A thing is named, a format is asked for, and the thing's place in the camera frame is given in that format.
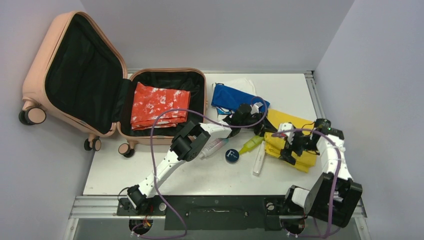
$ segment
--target pink suitcase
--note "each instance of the pink suitcase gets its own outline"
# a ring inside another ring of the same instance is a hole
[[[44,122],[46,113],[55,116],[88,133],[88,151],[100,150],[99,137],[118,129],[127,140],[118,151],[131,157],[136,144],[150,144],[150,129],[132,131],[130,125],[138,82],[190,91],[189,109],[205,113],[205,76],[197,69],[150,68],[127,77],[124,59],[90,16],[79,11],[61,14],[51,23],[23,83],[19,121],[35,125]],[[192,113],[188,120],[203,121]],[[170,144],[183,126],[155,128],[153,144]]]

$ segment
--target black lining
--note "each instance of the black lining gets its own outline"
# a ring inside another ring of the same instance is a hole
[[[76,14],[60,43],[45,80],[49,101],[106,134],[112,123],[123,69],[89,21]]]
[[[150,136],[151,129],[131,130],[131,111],[133,109],[134,91],[137,83],[140,82],[145,86],[162,88],[162,89],[177,89],[190,91],[190,103],[188,109],[203,114],[205,107],[205,78],[194,71],[181,72],[151,72],[146,71],[137,75],[132,84],[128,88],[127,98],[121,114],[121,131],[127,136],[147,137]],[[203,117],[194,113],[188,113],[187,121],[194,123],[203,122]],[[185,123],[180,123],[176,127],[155,128],[154,136],[175,136]]]

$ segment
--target white tube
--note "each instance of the white tube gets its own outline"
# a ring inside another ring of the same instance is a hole
[[[209,145],[207,145],[206,147],[204,147],[201,152],[199,153],[199,157],[201,159],[206,158],[210,155],[212,155],[214,152],[216,152],[218,149],[222,148],[225,144],[227,144],[229,141],[228,138],[217,138],[214,141],[212,141],[211,143],[209,143]]]
[[[267,144],[266,141],[263,141],[260,144],[259,151],[257,152],[256,161],[254,162],[253,166],[253,175],[256,177],[259,177],[259,174],[261,173],[262,166],[264,165],[264,158],[265,158],[265,145]]]

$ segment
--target wall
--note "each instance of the wall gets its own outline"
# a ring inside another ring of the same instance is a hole
[[[373,240],[422,239],[424,2],[356,0],[315,72]]]
[[[53,18],[83,10],[79,0],[0,3],[0,233],[5,240],[61,239],[75,195],[82,193],[92,152],[85,134],[52,117],[18,121],[22,84]]]
[[[130,69],[312,70],[353,0],[81,0]]]

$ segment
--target yellow cloth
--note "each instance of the yellow cloth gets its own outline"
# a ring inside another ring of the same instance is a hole
[[[292,116],[274,109],[268,109],[269,122],[278,129],[281,123],[291,122],[296,128],[301,128],[305,124],[311,124],[312,122],[303,118],[299,118],[296,116]],[[280,151],[284,148],[286,141],[283,138],[272,137],[272,133],[265,133],[265,151],[268,155],[273,156],[275,158],[280,157]],[[315,162],[317,161],[317,156],[308,152],[303,152],[302,156],[297,156],[294,152],[291,154],[296,159],[296,164],[291,165],[288,162],[286,164],[293,166],[299,171],[307,173],[310,167],[315,166]]]

